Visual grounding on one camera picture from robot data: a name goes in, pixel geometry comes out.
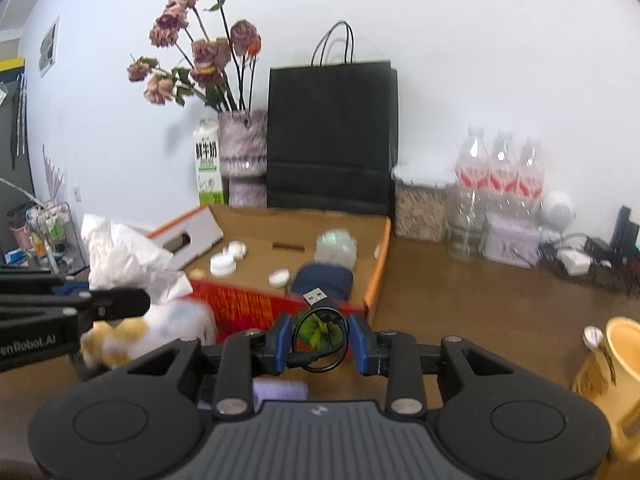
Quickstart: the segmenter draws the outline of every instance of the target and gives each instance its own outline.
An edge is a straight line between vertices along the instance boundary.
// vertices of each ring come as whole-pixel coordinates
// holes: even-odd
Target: metal screw
[[[234,397],[222,399],[216,404],[216,410],[222,415],[240,415],[244,413],[247,408],[248,405],[244,400]]]
[[[417,399],[403,397],[391,403],[391,409],[399,415],[415,415],[422,411],[422,403]]]

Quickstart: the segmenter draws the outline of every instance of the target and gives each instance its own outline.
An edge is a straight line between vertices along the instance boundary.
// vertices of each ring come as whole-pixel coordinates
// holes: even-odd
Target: bouquet of flowers
[[[205,30],[196,4],[200,0],[168,0],[162,15],[156,19],[149,32],[149,40],[153,46],[163,48],[175,46],[180,50],[189,64],[175,66],[170,70],[161,67],[155,57],[140,57],[129,65],[129,81],[149,80],[144,92],[147,101],[156,105],[164,105],[174,101],[184,106],[184,99],[197,96],[206,105],[217,111],[251,111],[252,92],[254,87],[254,71],[262,41],[254,25],[247,20],[239,20],[231,28],[226,21],[224,5],[226,0],[212,0],[206,10],[219,12],[225,29],[225,36],[211,40]],[[188,17],[192,12],[204,38],[195,40],[187,30]],[[181,31],[191,41],[192,58],[178,45]],[[233,61],[238,76],[237,97],[229,85],[226,75],[227,65]],[[249,69],[248,101],[244,98],[245,69]]]

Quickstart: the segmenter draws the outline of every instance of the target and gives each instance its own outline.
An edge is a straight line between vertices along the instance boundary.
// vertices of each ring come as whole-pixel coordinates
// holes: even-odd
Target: gray ribbed panel
[[[267,402],[251,420],[218,425],[196,457],[166,478],[472,480],[424,427],[389,420],[373,402]]]

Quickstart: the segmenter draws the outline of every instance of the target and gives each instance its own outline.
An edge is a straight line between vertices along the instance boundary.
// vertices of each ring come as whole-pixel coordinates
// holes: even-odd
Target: yellow mug
[[[578,372],[572,390],[604,413],[613,456],[624,462],[640,460],[640,434],[625,434],[640,418],[640,324],[626,317],[609,319],[600,346]]]

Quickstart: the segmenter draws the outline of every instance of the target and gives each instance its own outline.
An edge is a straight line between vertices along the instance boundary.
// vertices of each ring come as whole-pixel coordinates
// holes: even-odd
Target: brown table
[[[568,386],[587,355],[580,334],[612,316],[640,319],[640,301],[562,282],[540,269],[478,260],[462,264],[443,246],[393,240],[374,328],[410,332],[436,344],[460,335],[556,383]],[[313,399],[382,400],[386,380],[363,378],[351,363],[302,378]],[[0,375],[0,457],[29,460],[26,428],[36,407],[78,382],[64,359]],[[434,378],[429,404],[440,405]],[[640,478],[640,465],[616,465],[611,480]]]

